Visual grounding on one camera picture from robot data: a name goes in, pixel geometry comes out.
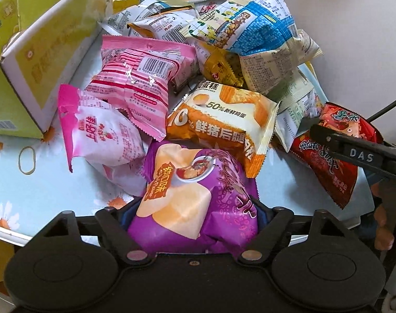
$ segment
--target hand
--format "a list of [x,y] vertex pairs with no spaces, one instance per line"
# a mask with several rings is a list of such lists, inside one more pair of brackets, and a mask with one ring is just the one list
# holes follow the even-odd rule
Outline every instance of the hand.
[[378,223],[378,228],[376,230],[375,238],[375,248],[381,251],[387,251],[392,248],[394,243],[394,236],[391,231],[386,227],[386,210],[380,205],[373,215]]

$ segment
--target screw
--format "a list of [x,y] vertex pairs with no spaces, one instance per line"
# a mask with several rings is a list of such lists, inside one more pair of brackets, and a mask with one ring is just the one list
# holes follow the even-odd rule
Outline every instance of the screw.
[[262,253],[254,250],[247,250],[241,253],[241,257],[248,261],[257,261],[262,258]]
[[147,258],[147,253],[142,250],[136,250],[127,253],[127,259],[131,261],[141,261],[146,258]]

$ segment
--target yellow snack bag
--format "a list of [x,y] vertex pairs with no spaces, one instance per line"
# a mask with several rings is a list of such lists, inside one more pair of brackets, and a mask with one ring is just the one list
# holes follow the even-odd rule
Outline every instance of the yellow snack bag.
[[188,38],[188,44],[195,47],[199,68],[205,79],[228,86],[243,87],[244,78],[237,54],[207,45],[195,38]]
[[166,138],[224,149],[254,178],[265,159],[278,106],[257,92],[204,81],[169,116]]

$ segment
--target white and pink snack bag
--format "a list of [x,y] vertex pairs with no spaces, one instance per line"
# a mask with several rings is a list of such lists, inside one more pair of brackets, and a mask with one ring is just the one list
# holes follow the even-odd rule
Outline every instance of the white and pink snack bag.
[[113,105],[139,129],[166,137],[168,82],[196,73],[195,48],[156,39],[103,35],[103,68],[85,91]]
[[69,170],[72,158],[82,156],[127,193],[142,196],[145,151],[130,120],[109,103],[70,85],[60,85],[58,110]]

